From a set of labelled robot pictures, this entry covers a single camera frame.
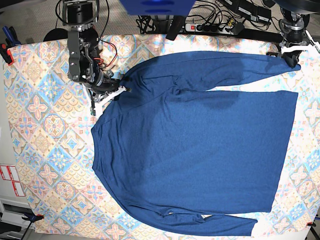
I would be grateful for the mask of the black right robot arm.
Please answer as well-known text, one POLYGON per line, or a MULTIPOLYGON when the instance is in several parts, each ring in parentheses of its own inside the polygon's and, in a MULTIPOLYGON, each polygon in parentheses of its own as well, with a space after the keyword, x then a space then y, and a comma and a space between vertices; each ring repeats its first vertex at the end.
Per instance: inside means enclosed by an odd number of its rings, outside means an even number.
POLYGON ((55 7, 57 18, 69 27, 68 77, 82 86, 90 103, 90 114, 96 118, 103 114, 107 103, 131 91, 114 78, 110 65, 100 57, 102 35, 95 30, 99 11, 98 0, 60 0, 55 7))

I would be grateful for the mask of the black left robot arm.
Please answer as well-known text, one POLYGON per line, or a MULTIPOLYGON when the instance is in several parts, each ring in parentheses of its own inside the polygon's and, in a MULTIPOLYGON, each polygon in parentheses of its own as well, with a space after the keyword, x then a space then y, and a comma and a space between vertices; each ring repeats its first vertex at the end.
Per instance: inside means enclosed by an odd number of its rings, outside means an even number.
POLYGON ((318 0, 276 0, 280 6, 283 19, 279 20, 282 42, 279 52, 283 54, 297 51, 308 51, 310 54, 320 54, 320 43, 315 41, 307 26, 310 15, 320 12, 318 0))

